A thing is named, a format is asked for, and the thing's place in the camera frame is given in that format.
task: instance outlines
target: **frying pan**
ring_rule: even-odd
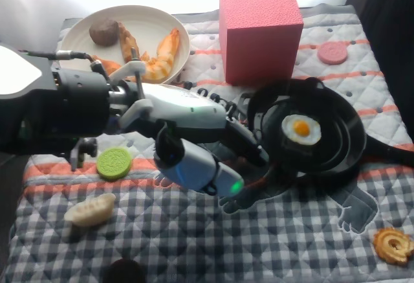
[[[305,115],[321,127],[313,146],[292,142],[282,120]],[[352,170],[363,155],[414,167],[414,152],[394,148],[366,134],[361,118],[342,96],[317,78],[280,80],[250,97],[248,127],[270,160],[289,173],[334,176]]]

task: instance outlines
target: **red cube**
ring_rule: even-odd
[[[290,78],[302,28],[296,0],[220,0],[226,82],[259,87]]]

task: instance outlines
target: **gingham pattern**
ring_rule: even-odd
[[[365,40],[348,8],[335,14],[328,9],[304,18],[294,76],[325,77],[361,111],[369,133],[389,144],[411,144],[398,110],[372,111],[393,100],[367,43],[350,43],[344,65],[321,66],[315,59],[310,45]],[[218,49],[217,21],[196,17],[180,16],[192,50]],[[181,80],[229,100],[242,92],[221,83],[218,54],[191,55]],[[107,267],[122,257],[139,262],[148,282],[414,282],[413,262],[403,268],[387,265],[371,244],[382,227],[414,234],[412,169],[365,164],[340,193],[326,183],[259,181],[236,200],[217,199],[160,178],[151,161],[152,141],[137,133],[102,135],[98,141],[100,150],[125,146],[135,157],[123,181],[100,181],[93,163],[71,174],[53,156],[29,161],[2,282],[101,282]],[[75,203],[105,192],[116,195],[108,223],[85,230],[63,221]],[[367,224],[356,227],[361,216]]]

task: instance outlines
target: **robotic hand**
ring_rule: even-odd
[[[59,69],[49,60],[90,59],[92,72]],[[222,142],[257,166],[268,155],[222,105],[171,85],[142,84],[143,62],[107,76],[84,53],[26,54],[0,44],[0,150],[48,153],[72,169],[97,153],[95,137],[137,131],[155,139],[158,169],[174,183],[210,195],[234,196],[243,178],[197,143]],[[136,82],[123,80],[135,75]]]

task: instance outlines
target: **plate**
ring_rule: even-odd
[[[157,47],[173,28],[180,32],[180,43],[174,58],[173,68],[169,77],[162,81],[168,84],[177,77],[190,55],[190,37],[182,23],[172,15],[148,6],[114,6],[93,13],[73,26],[61,43],[61,50],[72,50],[97,55],[102,59],[125,64],[122,58],[120,42],[110,47],[95,44],[90,35],[89,27],[105,18],[122,22],[126,29],[135,37],[140,55],[148,51],[151,57],[157,57]],[[90,71],[89,61],[60,61],[62,68]]]

